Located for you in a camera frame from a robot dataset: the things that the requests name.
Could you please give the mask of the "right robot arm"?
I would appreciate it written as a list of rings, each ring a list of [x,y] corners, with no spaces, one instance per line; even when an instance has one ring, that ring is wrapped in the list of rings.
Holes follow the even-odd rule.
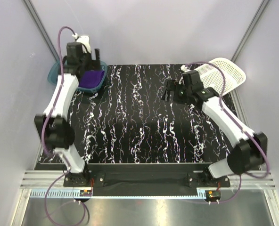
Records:
[[[209,116],[229,140],[232,151],[222,160],[210,164],[202,174],[207,186],[214,186],[220,178],[247,174],[252,168],[268,164],[266,158],[268,139],[264,133],[255,133],[235,116],[212,87],[204,87],[199,72],[183,73],[181,80],[168,80],[162,100],[194,105]]]

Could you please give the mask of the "purple towel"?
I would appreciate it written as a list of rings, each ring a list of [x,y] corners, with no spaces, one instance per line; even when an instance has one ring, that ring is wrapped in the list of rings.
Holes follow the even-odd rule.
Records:
[[[85,89],[96,88],[103,81],[103,77],[104,70],[86,71],[79,82],[79,87]]]

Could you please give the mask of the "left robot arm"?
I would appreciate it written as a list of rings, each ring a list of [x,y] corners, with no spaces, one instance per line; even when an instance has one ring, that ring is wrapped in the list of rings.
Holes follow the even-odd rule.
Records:
[[[92,59],[86,38],[68,43],[66,50],[52,99],[44,113],[35,116],[34,123],[46,155],[57,155],[66,165],[64,185],[86,186],[90,183],[90,171],[75,147],[75,132],[67,114],[77,89],[92,94],[100,90],[106,67],[101,64],[99,49],[95,49],[96,58]]]

